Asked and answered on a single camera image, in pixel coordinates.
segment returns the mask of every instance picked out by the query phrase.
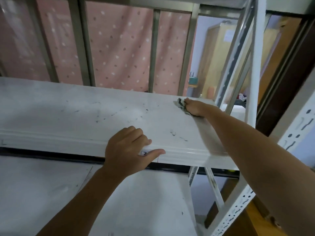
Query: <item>hand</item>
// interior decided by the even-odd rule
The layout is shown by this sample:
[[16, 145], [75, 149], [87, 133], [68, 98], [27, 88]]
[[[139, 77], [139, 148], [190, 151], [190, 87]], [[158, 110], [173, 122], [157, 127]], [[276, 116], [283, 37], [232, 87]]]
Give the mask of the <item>hand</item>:
[[207, 109], [207, 107], [209, 107], [208, 104], [200, 102], [200, 101], [196, 101], [196, 100], [191, 100], [189, 98], [185, 99], [185, 103], [186, 103], [186, 109], [187, 111], [189, 111], [192, 115], [195, 116], [201, 116], [204, 117], [205, 114], [205, 110]]
[[131, 126], [120, 130], [108, 141], [103, 172], [123, 180], [144, 170], [155, 158], [165, 154], [163, 149], [155, 149], [145, 156], [140, 156], [141, 149], [151, 143], [152, 140], [148, 139], [140, 128]]

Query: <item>upper shelf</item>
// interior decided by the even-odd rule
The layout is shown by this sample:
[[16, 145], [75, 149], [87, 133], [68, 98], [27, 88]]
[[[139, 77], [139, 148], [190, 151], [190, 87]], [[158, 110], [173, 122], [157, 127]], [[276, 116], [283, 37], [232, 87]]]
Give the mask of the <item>upper shelf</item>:
[[[144, 150], [166, 150], [156, 162], [237, 169], [210, 124], [175, 106], [178, 96], [0, 77], [0, 99], [3, 147], [103, 157], [133, 125], [152, 139]], [[232, 116], [244, 120], [245, 109]]]

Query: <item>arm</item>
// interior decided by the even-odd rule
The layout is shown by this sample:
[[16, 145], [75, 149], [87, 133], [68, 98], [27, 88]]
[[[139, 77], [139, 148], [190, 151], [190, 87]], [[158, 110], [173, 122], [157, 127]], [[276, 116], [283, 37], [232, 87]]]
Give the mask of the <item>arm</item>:
[[315, 232], [315, 174], [292, 154], [218, 107], [186, 99], [205, 117], [242, 175], [289, 235]]
[[149, 152], [140, 150], [152, 143], [143, 131], [131, 126], [116, 133], [105, 150], [106, 161], [86, 186], [37, 234], [87, 236], [104, 204], [116, 187], [129, 175], [144, 170], [163, 149]]

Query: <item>right arm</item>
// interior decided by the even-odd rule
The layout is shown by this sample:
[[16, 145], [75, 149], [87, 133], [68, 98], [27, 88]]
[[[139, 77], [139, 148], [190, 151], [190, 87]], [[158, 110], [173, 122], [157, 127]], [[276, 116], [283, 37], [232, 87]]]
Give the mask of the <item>right arm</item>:
[[218, 107], [186, 99], [205, 117], [245, 180], [289, 235], [314, 235], [315, 174], [292, 154]]

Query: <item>crumpled gray cloth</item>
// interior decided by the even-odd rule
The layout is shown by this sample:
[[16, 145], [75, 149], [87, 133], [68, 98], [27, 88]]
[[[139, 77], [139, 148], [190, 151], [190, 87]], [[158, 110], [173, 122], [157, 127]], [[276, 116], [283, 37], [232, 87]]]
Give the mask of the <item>crumpled gray cloth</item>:
[[174, 104], [175, 104], [177, 107], [181, 108], [185, 114], [188, 114], [188, 115], [190, 115], [190, 116], [194, 116], [194, 115], [192, 115], [189, 111], [187, 111], [187, 109], [186, 109], [186, 103], [185, 103], [184, 99], [178, 98], [177, 101], [174, 101]]

